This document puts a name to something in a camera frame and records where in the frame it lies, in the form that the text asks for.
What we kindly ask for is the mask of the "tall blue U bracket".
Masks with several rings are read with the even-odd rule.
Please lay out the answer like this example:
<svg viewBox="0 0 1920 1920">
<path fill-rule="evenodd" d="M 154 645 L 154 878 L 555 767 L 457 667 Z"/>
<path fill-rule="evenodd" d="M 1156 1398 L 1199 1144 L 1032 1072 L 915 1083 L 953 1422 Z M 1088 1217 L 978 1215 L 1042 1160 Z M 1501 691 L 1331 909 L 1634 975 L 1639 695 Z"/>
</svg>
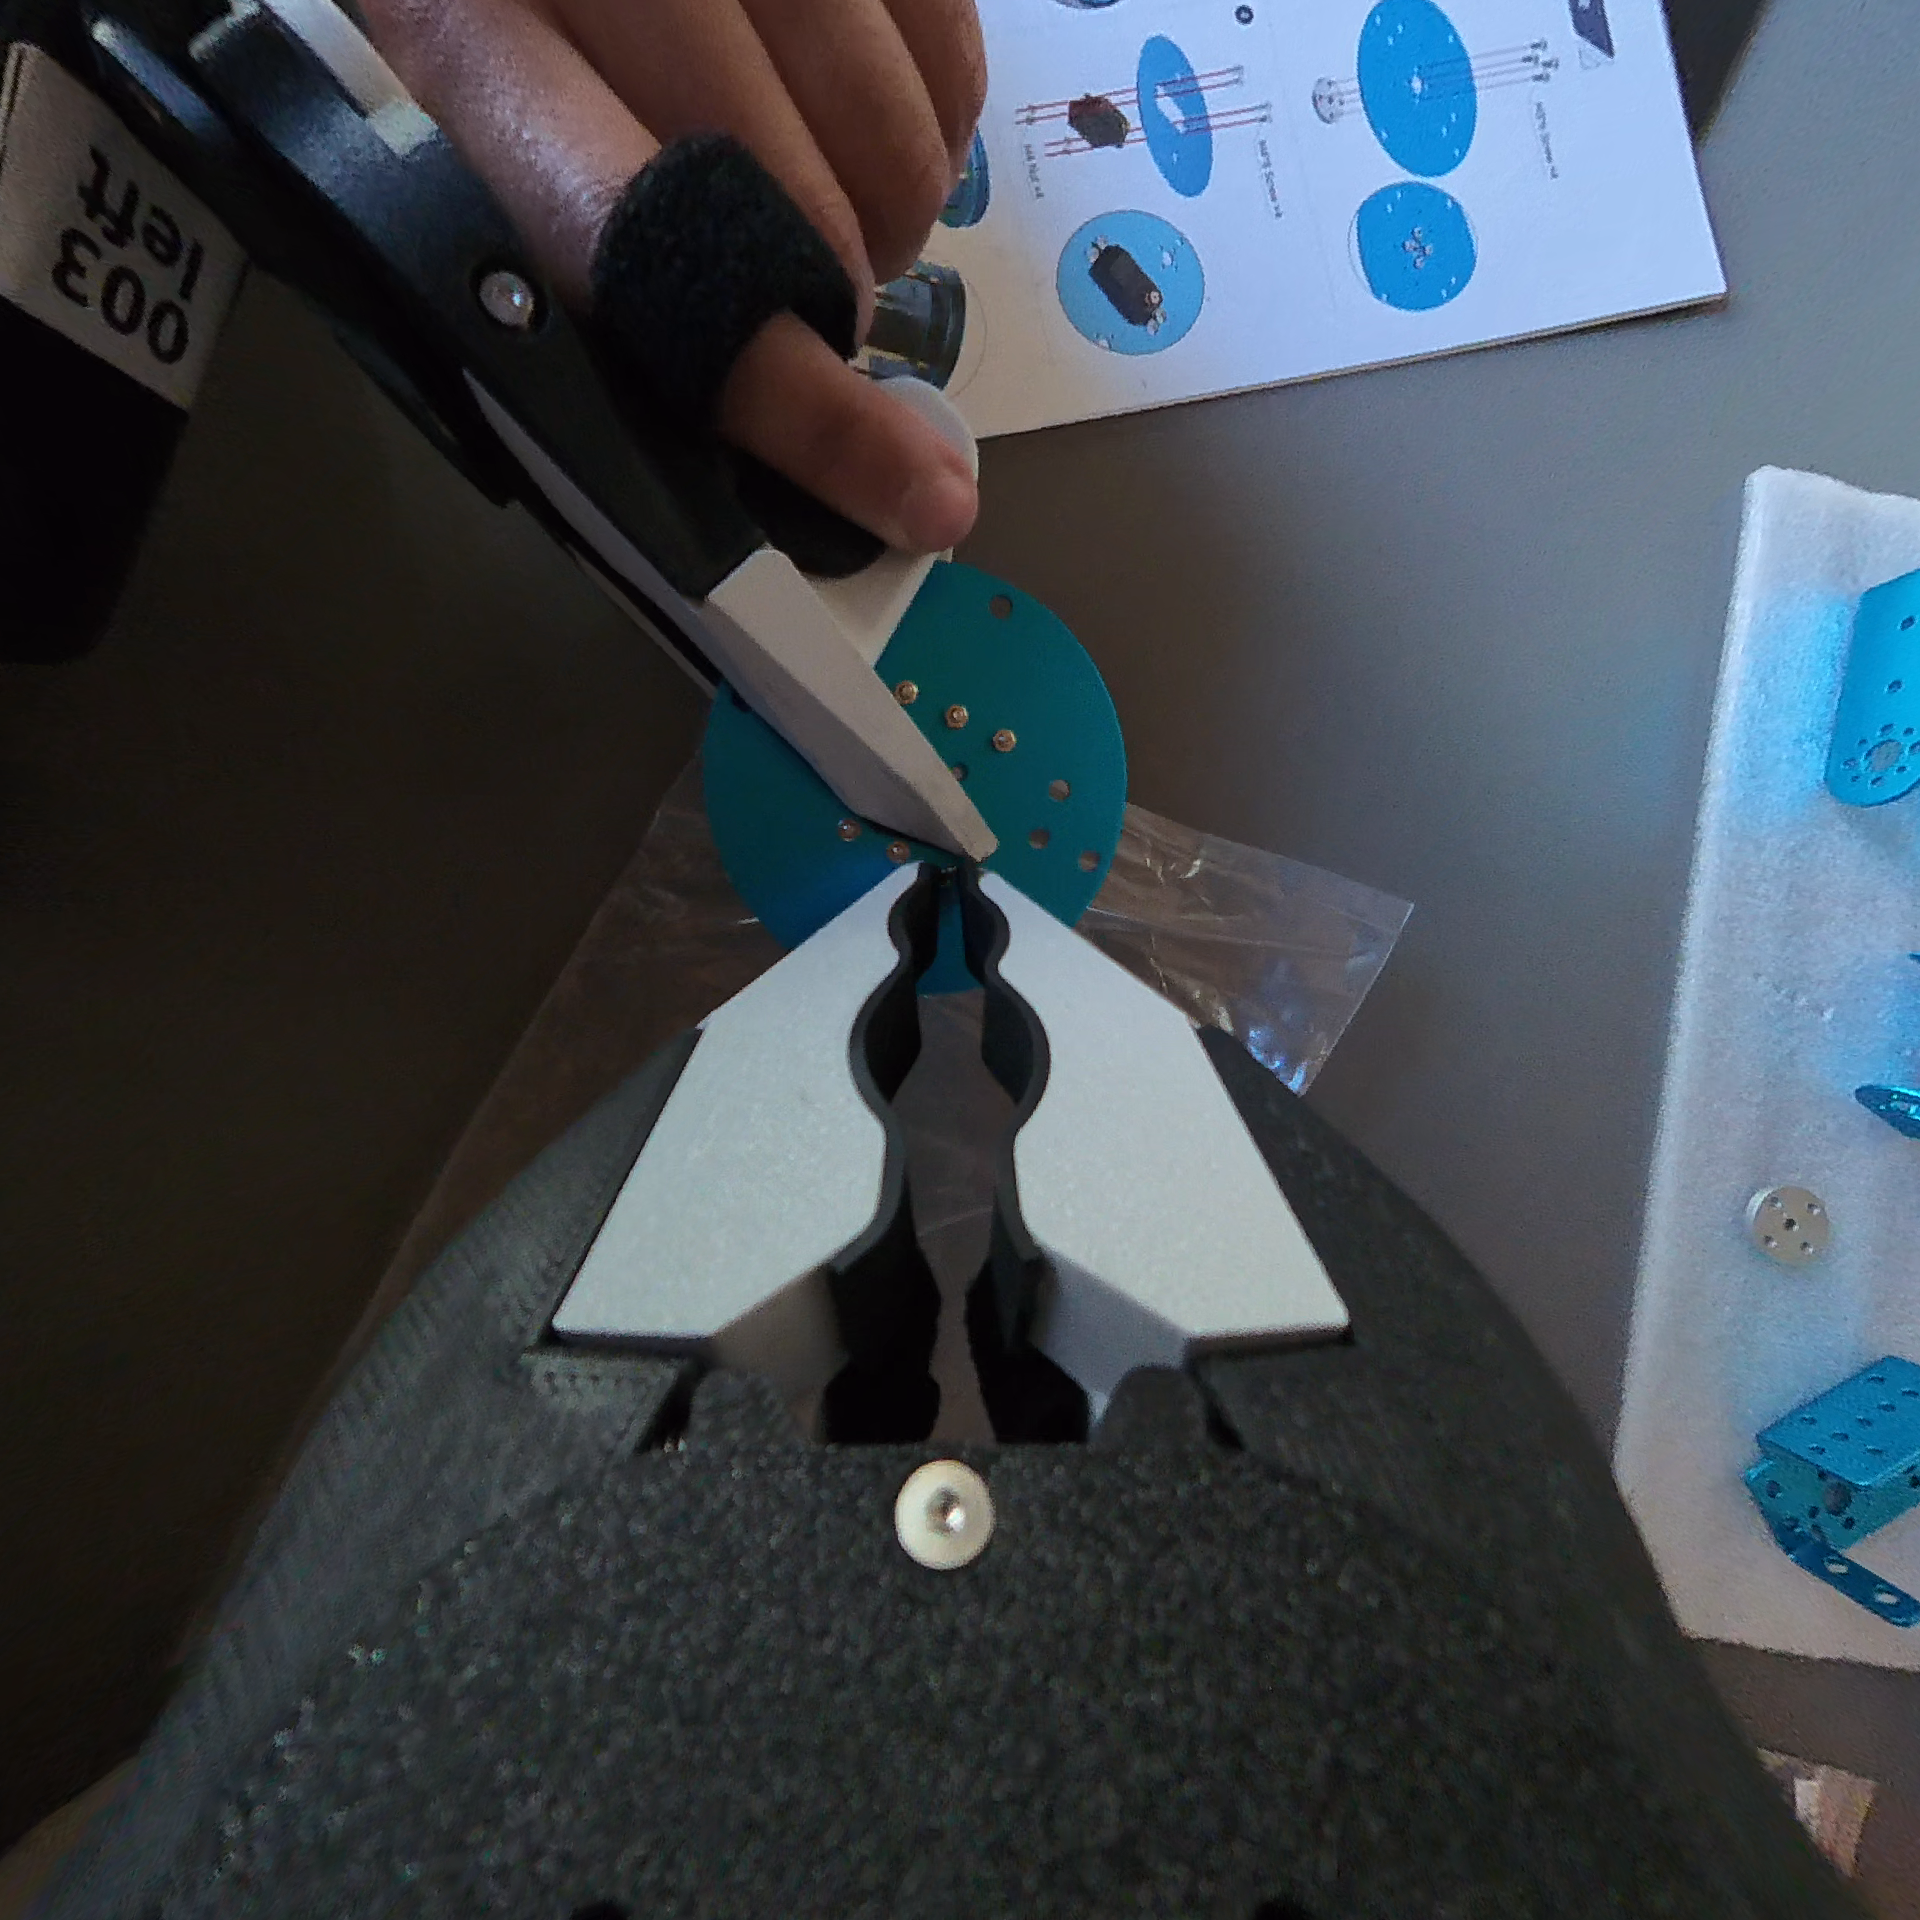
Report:
<svg viewBox="0 0 1920 1920">
<path fill-rule="evenodd" d="M 1832 796 L 1849 807 L 1917 787 L 1917 585 L 1914 569 L 1856 603 L 1827 767 Z"/>
</svg>

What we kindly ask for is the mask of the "white assembly guide sheet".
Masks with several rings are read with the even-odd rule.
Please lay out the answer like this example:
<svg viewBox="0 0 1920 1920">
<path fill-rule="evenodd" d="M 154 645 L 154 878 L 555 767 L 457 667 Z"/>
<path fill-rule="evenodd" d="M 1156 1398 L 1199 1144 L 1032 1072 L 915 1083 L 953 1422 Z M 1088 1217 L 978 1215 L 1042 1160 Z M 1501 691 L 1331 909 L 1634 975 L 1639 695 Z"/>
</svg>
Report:
<svg viewBox="0 0 1920 1920">
<path fill-rule="evenodd" d="M 860 359 L 981 438 L 1724 294 L 1660 5 L 978 11 L 984 121 Z"/>
</svg>

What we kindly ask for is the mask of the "perforated blue U bracket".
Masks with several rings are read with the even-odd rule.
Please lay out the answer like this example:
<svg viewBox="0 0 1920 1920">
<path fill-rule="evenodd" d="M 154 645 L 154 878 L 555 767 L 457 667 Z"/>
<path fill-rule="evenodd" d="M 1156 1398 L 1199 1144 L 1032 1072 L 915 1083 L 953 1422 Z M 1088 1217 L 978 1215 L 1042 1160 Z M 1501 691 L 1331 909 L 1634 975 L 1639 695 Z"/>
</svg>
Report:
<svg viewBox="0 0 1920 1920">
<path fill-rule="evenodd" d="M 1757 1432 L 1745 1486 L 1773 1543 L 1802 1569 L 1890 1625 L 1917 1597 L 1852 1550 L 1917 1507 L 1917 1366 L 1885 1355 Z"/>
</svg>

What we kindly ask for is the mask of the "blue round metal plate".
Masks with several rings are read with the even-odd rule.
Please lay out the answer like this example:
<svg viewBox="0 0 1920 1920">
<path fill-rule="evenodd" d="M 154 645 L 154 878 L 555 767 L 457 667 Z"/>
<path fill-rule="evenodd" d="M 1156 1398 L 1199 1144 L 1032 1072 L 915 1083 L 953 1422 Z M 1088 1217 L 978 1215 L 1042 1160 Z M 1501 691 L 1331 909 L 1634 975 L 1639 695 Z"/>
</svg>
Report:
<svg viewBox="0 0 1920 1920">
<path fill-rule="evenodd" d="M 1128 767 L 1113 697 L 1068 625 L 977 567 L 936 561 L 871 676 L 905 693 L 904 718 L 997 831 L 989 871 L 1081 920 L 1120 841 Z M 953 864 L 851 814 L 732 693 L 704 733 L 704 803 L 727 878 L 784 948 L 901 862 Z"/>
</svg>

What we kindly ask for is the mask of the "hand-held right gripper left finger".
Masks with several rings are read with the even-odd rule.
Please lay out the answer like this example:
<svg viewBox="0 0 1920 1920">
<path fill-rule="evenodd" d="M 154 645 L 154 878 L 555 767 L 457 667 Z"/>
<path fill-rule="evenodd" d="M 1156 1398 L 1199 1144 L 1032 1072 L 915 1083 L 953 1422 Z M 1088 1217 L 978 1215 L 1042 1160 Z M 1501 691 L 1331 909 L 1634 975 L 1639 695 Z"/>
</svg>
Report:
<svg viewBox="0 0 1920 1920">
<path fill-rule="evenodd" d="M 839 1443 L 929 1438 L 940 1288 L 895 1102 L 937 942 L 937 873 L 897 869 L 669 1049 L 555 1336 L 764 1375 Z"/>
</svg>

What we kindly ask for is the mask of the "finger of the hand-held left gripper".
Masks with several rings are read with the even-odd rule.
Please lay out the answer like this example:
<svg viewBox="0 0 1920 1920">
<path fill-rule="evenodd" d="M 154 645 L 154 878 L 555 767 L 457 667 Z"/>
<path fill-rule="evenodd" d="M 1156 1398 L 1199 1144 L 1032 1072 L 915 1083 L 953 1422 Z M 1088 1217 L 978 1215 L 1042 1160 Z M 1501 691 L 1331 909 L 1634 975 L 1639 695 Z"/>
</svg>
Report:
<svg viewBox="0 0 1920 1920">
<path fill-rule="evenodd" d="M 871 676 L 873 633 L 831 599 L 737 491 L 730 453 L 648 412 L 621 412 L 593 368 L 552 368 L 509 398 L 474 369 L 480 415 L 577 544 L 645 555 L 708 621 L 732 681 L 855 816 L 984 860 L 997 833 L 932 745 Z"/>
<path fill-rule="evenodd" d="M 577 544 L 573 560 L 617 611 L 657 639 L 682 671 L 698 681 L 707 697 L 716 695 L 723 703 L 741 710 L 749 709 L 732 681 L 732 667 L 716 652 L 719 639 L 708 630 L 701 608 L 688 600 L 655 561 L 624 544 L 616 545 L 616 555 L 589 544 Z"/>
</svg>

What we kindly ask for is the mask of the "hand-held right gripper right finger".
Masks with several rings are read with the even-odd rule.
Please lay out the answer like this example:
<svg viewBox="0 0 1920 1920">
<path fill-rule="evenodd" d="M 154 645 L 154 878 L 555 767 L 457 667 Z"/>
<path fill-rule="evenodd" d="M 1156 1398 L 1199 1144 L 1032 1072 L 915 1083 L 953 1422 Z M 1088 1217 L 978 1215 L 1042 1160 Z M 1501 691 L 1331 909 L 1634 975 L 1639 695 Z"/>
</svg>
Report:
<svg viewBox="0 0 1920 1920">
<path fill-rule="evenodd" d="M 963 878 L 981 1055 L 1016 1102 L 967 1296 L 1003 1443 L 1080 1443 L 1139 1366 L 1344 1336 L 1203 1032 L 997 876 Z"/>
</svg>

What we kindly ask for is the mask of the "white foam sheet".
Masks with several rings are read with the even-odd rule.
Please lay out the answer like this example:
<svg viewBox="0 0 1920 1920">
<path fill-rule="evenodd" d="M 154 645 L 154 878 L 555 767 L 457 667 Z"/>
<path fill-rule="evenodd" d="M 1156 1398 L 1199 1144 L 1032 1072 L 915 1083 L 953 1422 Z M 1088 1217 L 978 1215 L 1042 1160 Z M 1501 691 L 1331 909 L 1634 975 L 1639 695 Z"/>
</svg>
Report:
<svg viewBox="0 0 1920 1920">
<path fill-rule="evenodd" d="M 1916 533 L 1914 499 L 1745 481 L 1617 1428 L 1688 1631 L 1893 1670 L 1916 1670 L 1916 1627 L 1795 1568 L 1745 1470 L 1802 1400 L 1916 1360 L 1916 1141 L 1855 1100 L 1916 1086 L 1916 789 L 1827 787 L 1856 603 L 1916 569 Z M 1819 1261 L 1748 1239 L 1776 1183 L 1827 1201 Z"/>
</svg>

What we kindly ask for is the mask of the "person's left hand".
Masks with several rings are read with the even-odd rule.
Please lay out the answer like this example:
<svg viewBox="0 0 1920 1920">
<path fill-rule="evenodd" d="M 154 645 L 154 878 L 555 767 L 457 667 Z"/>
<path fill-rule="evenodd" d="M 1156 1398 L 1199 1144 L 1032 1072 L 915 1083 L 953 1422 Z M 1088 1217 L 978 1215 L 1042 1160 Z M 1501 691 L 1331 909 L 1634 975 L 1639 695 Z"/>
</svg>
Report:
<svg viewBox="0 0 1920 1920">
<path fill-rule="evenodd" d="M 368 36 L 499 193 L 559 287 L 589 299 L 619 191 L 691 134 L 737 136 L 839 259 L 858 326 L 963 172 L 989 64 L 969 1 L 373 1 Z M 977 518 L 969 457 L 803 317 L 744 343 L 723 435 L 905 551 Z"/>
</svg>

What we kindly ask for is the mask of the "clear plastic bag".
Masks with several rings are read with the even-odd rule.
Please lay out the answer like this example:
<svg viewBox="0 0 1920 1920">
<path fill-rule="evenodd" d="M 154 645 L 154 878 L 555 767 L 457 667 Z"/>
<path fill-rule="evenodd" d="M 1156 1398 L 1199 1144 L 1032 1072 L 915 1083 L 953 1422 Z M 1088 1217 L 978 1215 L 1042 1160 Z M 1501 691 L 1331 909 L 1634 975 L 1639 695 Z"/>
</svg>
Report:
<svg viewBox="0 0 1920 1920">
<path fill-rule="evenodd" d="M 303 1673 L 419 1573 L 659 1448 L 698 1360 L 573 1350 L 560 1296 L 696 1025 L 779 947 L 720 873 L 696 777 L 666 796 L 329 1364 L 192 1616 L 201 1646 Z M 1077 925 L 1183 1016 L 1304 1087 L 1405 923 L 1401 900 L 1128 807 Z"/>
</svg>

